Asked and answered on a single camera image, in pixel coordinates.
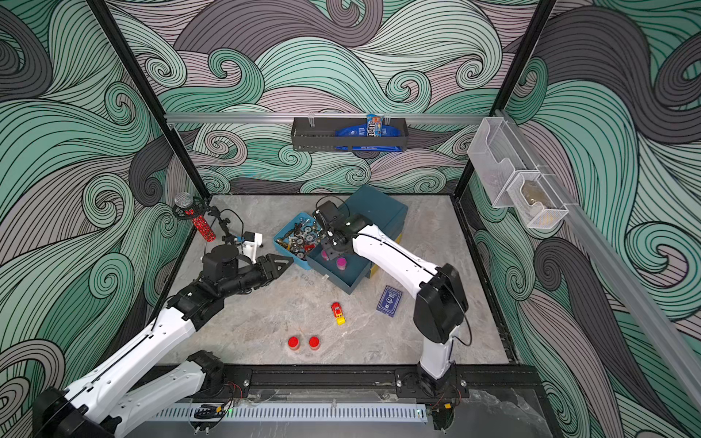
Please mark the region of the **teal drawer cabinet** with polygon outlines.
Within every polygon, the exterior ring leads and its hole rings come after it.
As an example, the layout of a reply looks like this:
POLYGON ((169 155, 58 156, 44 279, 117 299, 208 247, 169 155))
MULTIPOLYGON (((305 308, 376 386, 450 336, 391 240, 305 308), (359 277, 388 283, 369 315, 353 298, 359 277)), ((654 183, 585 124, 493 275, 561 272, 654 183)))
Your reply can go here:
MULTIPOLYGON (((317 200, 313 212, 317 206, 327 201, 333 202, 329 195, 317 200)), ((340 257, 331 257, 330 261, 322 258, 322 240, 325 231, 322 229, 321 242, 312 251, 309 263, 312 269, 328 277, 336 287, 347 294, 352 294, 363 279, 371 276, 374 267, 374 258, 370 256, 371 245, 378 244, 382 239, 399 240, 408 207, 368 185, 358 189, 346 200, 333 203, 343 214, 343 219, 335 222, 333 228, 348 226, 353 233, 353 253, 344 256, 348 266, 341 271, 336 266, 336 260, 340 257)))

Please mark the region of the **red paint can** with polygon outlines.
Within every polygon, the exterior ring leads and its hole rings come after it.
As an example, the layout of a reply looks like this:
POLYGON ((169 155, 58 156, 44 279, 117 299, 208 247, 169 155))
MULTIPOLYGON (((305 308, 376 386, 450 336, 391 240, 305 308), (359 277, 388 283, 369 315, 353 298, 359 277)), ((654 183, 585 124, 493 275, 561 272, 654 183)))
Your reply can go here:
POLYGON ((309 339, 309 346, 312 350, 318 350, 321 347, 321 340, 317 336, 312 336, 309 339))
POLYGON ((301 342, 300 342, 298 337, 292 336, 288 339, 288 347, 291 350, 293 350, 293 351, 298 350, 300 348, 300 345, 301 345, 301 342))

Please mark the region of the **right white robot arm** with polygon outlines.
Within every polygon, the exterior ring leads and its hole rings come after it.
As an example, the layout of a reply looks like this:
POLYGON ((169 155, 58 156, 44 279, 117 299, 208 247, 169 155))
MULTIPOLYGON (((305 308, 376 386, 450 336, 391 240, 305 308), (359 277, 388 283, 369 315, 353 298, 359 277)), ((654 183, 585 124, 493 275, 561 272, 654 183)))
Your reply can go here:
POLYGON ((322 248, 331 259, 350 254, 364 257, 414 298, 414 326, 424 338, 418 382, 430 396, 444 392, 455 341, 467 322, 467 297, 458 271, 450 264, 438 266, 418 257, 370 219, 346 215, 332 202, 317 207, 313 217, 321 225, 322 248))

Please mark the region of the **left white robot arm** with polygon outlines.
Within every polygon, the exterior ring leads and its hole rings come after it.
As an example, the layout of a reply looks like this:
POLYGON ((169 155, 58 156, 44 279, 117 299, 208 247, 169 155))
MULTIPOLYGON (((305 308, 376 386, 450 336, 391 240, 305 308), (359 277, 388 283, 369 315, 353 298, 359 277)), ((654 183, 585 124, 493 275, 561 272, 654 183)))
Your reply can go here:
POLYGON ((92 372, 63 390, 49 388, 34 402, 36 437, 124 437, 172 404, 226 388, 224 364, 200 350, 163 376, 137 383, 168 352, 192 337, 224 308, 228 297, 264 288, 292 266, 284 255, 251 260, 235 246, 214 247, 187 287, 170 297, 153 322, 92 372))

